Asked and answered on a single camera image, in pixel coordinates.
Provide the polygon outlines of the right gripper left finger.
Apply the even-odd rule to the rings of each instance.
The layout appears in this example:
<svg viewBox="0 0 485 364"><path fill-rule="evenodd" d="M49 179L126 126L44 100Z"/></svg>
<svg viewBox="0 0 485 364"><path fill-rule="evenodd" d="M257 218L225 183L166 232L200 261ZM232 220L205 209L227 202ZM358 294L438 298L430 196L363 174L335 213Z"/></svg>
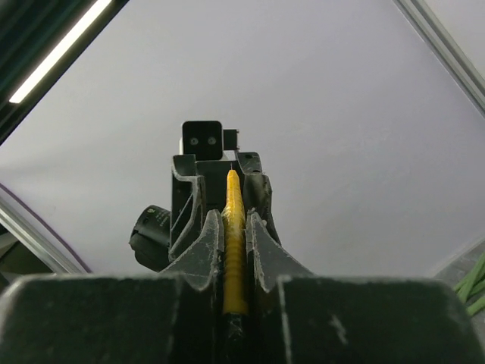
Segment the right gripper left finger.
<svg viewBox="0 0 485 364"><path fill-rule="evenodd" d="M221 215L160 273L30 275L1 297L3 363L214 363Z"/></svg>

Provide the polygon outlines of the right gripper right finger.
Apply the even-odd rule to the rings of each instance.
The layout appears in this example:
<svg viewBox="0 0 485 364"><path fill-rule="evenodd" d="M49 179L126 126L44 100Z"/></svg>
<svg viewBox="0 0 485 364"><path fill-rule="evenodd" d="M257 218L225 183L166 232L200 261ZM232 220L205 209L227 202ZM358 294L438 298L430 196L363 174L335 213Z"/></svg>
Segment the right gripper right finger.
<svg viewBox="0 0 485 364"><path fill-rule="evenodd" d="M426 278L311 273L246 220L253 271L254 363L482 363L464 305Z"/></svg>

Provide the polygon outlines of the yellow utility knife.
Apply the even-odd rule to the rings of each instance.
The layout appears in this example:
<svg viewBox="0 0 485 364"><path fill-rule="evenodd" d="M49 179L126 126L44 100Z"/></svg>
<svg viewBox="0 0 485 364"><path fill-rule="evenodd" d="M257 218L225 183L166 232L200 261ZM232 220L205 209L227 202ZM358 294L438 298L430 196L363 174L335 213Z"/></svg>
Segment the yellow utility knife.
<svg viewBox="0 0 485 364"><path fill-rule="evenodd" d="M246 351L246 213L239 175L233 169L227 174L224 223L224 319L223 361L242 363Z"/></svg>

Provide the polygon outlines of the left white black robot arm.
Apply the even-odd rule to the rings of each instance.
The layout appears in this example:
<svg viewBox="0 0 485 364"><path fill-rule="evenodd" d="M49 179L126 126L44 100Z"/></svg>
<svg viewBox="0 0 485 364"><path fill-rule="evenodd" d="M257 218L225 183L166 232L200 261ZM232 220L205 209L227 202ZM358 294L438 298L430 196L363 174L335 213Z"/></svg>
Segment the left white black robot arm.
<svg viewBox="0 0 485 364"><path fill-rule="evenodd" d="M151 205L137 219L129 245L136 261L162 271L199 237L211 210L227 203L227 174L239 176L244 210L255 210L272 238L279 241L272 212L272 189L257 152L236 152L234 160L199 161L194 155L172 158L171 210Z"/></svg>

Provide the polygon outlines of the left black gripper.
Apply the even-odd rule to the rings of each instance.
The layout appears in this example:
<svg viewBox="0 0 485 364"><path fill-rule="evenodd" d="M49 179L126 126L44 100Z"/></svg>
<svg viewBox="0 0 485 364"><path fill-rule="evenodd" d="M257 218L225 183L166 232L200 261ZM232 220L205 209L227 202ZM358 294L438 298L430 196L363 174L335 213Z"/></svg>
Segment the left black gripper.
<svg viewBox="0 0 485 364"><path fill-rule="evenodd" d="M178 258L199 237L209 211L224 209L227 174L231 168L239 176L245 209L254 209L266 221L270 236L275 237L271 182L262 171L260 155L237 152L235 156L233 161L198 161L194 155L172 158L170 261Z"/></svg>

